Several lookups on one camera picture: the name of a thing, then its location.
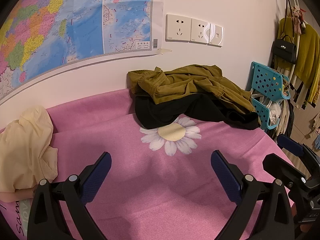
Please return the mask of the olive green jacket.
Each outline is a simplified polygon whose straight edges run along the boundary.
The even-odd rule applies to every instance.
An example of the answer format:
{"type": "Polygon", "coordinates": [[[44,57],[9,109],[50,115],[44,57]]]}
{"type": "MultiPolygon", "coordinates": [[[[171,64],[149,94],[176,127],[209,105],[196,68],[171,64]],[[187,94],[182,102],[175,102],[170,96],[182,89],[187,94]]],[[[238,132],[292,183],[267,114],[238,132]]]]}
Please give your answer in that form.
{"type": "Polygon", "coordinates": [[[131,92],[135,95],[148,94],[155,104],[207,93],[240,113],[255,111],[250,92],[224,77],[216,65],[192,64],[166,72],[159,67],[154,70],[134,70],[128,72],[128,77],[131,92]]]}

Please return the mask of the cream yellow garment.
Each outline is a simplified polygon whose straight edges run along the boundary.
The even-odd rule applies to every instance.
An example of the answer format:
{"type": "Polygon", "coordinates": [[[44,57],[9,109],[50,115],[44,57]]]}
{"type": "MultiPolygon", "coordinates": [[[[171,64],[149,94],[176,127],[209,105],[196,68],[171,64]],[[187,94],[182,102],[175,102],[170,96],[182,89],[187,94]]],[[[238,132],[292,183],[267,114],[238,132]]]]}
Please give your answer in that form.
{"type": "Polygon", "coordinates": [[[58,175],[58,149],[50,146],[53,123],[42,106],[25,110],[1,133],[1,192],[31,189],[58,175]]]}

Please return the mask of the mustard yellow hanging sweater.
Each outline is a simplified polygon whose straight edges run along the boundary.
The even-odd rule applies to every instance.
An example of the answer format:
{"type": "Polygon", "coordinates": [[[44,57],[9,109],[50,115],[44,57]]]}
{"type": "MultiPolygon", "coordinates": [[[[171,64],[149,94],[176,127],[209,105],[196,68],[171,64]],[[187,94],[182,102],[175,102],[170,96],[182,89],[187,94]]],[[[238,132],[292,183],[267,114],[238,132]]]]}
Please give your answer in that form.
{"type": "MultiPolygon", "coordinates": [[[[287,17],[282,18],[279,23],[277,38],[281,38],[281,33],[284,30],[285,41],[290,42],[292,37],[292,22],[287,17]]],[[[292,64],[274,56],[274,66],[276,69],[281,68],[291,71],[292,64]]],[[[317,105],[319,98],[319,35],[317,31],[309,24],[306,25],[304,33],[300,35],[300,42],[298,48],[297,62],[293,75],[298,77],[304,83],[309,91],[306,101],[311,105],[317,105]]]]}

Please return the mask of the pink daisy bed sheet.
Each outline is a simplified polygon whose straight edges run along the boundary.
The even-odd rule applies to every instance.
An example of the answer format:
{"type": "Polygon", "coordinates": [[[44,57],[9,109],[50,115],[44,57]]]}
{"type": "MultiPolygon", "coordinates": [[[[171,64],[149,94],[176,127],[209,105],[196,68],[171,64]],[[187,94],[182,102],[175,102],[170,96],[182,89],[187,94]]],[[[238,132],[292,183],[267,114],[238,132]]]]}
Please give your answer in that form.
{"type": "Polygon", "coordinates": [[[263,169],[270,153],[285,153],[261,129],[237,129],[181,115],[170,136],[138,123],[127,89],[98,94],[48,109],[57,148],[58,175],[65,181],[102,153],[112,166],[86,205],[107,239],[214,239],[235,204],[210,163],[219,150],[244,174],[272,182],[263,169]]]}

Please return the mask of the black garment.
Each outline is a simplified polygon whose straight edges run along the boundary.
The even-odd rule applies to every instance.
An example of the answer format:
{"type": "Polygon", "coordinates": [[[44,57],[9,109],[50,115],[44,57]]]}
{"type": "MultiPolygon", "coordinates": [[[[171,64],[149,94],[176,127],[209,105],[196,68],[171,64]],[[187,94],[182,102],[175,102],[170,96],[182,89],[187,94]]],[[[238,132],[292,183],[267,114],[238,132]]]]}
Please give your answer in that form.
{"type": "Polygon", "coordinates": [[[131,89],[136,117],[146,129],[169,125],[181,114],[200,121],[223,121],[234,128],[246,130],[259,128],[261,121],[252,105],[250,92],[245,90],[240,92],[240,99],[248,103],[248,107],[205,91],[156,104],[151,95],[143,89],[139,87],[131,89]]]}

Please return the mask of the black handbag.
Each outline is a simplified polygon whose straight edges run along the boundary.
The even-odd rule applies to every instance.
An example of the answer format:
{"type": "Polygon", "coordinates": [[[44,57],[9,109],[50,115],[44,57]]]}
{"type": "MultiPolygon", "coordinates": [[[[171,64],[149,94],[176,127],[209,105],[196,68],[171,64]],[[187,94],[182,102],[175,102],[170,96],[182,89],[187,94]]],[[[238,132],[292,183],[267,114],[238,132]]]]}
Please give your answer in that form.
{"type": "Polygon", "coordinates": [[[297,61],[297,47],[289,35],[276,39],[272,44],[272,52],[275,56],[295,64],[297,61]]]}

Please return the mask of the plush toy ornament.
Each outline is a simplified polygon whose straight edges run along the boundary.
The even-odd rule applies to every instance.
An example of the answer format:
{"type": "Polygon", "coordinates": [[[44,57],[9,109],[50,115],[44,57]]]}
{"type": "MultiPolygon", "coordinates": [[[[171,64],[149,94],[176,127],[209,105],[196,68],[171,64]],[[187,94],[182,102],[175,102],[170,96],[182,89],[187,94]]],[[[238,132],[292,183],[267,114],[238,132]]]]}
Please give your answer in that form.
{"type": "Polygon", "coordinates": [[[293,24],[293,29],[295,34],[302,35],[306,28],[306,23],[304,21],[303,12],[304,10],[300,9],[298,5],[295,5],[291,8],[291,20],[293,24]]]}

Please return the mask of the white wall socket middle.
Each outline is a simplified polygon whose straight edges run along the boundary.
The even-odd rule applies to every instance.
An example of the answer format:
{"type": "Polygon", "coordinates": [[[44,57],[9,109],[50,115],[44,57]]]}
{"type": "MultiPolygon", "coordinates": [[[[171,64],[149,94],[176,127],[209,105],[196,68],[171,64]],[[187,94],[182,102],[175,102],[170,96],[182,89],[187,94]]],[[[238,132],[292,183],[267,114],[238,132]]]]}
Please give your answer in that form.
{"type": "Polygon", "coordinates": [[[209,43],[210,23],[195,18],[191,19],[190,41],[194,43],[209,43]]]}

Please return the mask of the white wall socket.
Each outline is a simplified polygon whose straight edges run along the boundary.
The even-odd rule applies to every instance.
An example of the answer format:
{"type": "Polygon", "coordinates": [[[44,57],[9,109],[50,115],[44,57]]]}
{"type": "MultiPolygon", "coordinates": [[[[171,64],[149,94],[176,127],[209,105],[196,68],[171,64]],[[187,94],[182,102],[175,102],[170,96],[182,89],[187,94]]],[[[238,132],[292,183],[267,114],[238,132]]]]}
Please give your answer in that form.
{"type": "Polygon", "coordinates": [[[191,18],[167,14],[165,40],[189,42],[191,37],[191,18]]]}
{"type": "Polygon", "coordinates": [[[209,43],[210,23],[195,18],[191,19],[190,41],[194,43],[209,43]]]}

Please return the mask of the white wall socket left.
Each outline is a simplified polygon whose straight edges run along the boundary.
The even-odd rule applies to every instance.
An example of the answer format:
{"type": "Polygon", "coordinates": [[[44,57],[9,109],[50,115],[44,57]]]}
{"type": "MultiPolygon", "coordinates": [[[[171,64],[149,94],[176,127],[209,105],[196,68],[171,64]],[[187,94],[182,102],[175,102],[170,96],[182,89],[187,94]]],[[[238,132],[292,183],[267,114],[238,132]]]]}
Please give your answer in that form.
{"type": "Polygon", "coordinates": [[[191,18],[167,14],[165,40],[189,42],[191,37],[191,18]]]}

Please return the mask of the colourful wall map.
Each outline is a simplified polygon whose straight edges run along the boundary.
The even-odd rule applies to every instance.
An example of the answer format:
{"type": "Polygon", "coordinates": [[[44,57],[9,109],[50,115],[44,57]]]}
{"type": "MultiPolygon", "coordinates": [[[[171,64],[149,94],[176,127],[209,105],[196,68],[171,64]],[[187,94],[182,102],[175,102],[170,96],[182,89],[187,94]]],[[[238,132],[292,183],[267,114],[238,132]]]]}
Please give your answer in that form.
{"type": "Polygon", "coordinates": [[[65,64],[151,48],[152,0],[19,0],[1,27],[1,97],[65,64]]]}

